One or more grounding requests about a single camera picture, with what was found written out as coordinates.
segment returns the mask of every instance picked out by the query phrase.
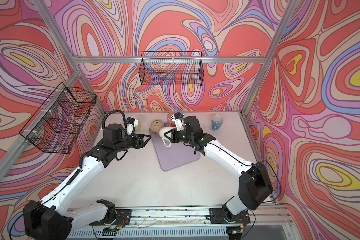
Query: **red wire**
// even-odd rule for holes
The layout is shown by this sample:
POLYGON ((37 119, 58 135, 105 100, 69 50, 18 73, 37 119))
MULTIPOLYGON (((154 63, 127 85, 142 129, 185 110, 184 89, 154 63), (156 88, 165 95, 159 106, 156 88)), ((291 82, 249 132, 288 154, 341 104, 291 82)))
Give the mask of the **red wire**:
MULTIPOLYGON (((239 214, 239 215, 243 216, 245 219, 245 216, 243 214, 239 214)), ((240 218, 240 220, 241 220, 241 223, 244 225, 243 220, 241 218, 240 218)))
POLYGON ((123 218, 123 223, 124 223, 124 219, 125 219, 125 225, 126 225, 128 223, 127 218, 125 216, 123 216, 123 215, 119 215, 119 216, 121 216, 123 218))
POLYGON ((123 218, 123 216, 122 216, 122 215, 116 215, 116 217, 117 217, 117 216, 120 216, 120 217, 122 218, 123 224, 124 224, 124 218, 123 218))

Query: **beige ball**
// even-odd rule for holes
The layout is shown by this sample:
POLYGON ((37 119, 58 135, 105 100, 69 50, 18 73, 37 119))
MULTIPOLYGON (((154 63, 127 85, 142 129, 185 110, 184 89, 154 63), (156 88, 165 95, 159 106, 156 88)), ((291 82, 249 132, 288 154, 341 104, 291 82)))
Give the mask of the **beige ball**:
POLYGON ((151 132, 156 132, 158 133, 160 131, 160 129, 162 129, 164 127, 164 123, 160 120, 155 120, 151 123, 151 132))

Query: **pink cup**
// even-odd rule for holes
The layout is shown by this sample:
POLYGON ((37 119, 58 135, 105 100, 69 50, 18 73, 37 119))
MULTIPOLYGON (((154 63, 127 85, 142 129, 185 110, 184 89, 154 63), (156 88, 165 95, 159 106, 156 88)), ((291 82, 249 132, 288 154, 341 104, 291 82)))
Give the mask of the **pink cup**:
POLYGON ((168 127, 176 127, 175 122, 173 121, 173 119, 171 118, 171 116, 175 114, 175 113, 169 113, 167 115, 167 121, 168 121, 168 127))

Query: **purple mat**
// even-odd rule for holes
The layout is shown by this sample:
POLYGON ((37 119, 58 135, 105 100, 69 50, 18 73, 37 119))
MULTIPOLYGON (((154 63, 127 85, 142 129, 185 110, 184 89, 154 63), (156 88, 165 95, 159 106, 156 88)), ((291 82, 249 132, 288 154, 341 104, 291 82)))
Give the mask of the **purple mat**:
POLYGON ((149 132, 152 136, 151 141, 154 143, 158 162, 163 171, 172 170, 200 158, 199 152, 194 155, 193 148, 184 146, 182 142, 172 143, 170 147, 165 147, 158 133, 151 132, 151 130, 149 132))

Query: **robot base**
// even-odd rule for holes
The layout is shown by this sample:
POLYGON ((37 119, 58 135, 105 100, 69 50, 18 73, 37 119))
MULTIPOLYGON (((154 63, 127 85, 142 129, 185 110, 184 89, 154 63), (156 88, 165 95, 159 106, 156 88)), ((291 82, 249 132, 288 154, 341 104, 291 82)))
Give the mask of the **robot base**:
MULTIPOLYGON (((224 217, 223 208, 210 208, 209 209, 210 220, 212 224, 228 223, 224 217)), ((244 226, 251 222, 250 216, 247 210, 240 212, 237 217, 230 223, 242 223, 244 226)))
MULTIPOLYGON (((116 211, 117 215, 120 215, 120 216, 123 216, 123 217, 116 217, 116 221, 114 223, 112 223, 112 225, 123 225, 123 226, 129 225, 132 210, 131 209, 115 209, 115 211, 116 211)), ((105 223, 103 223, 101 221, 98 221, 98 222, 90 223, 89 225, 107 226, 109 224, 105 224, 105 223)))

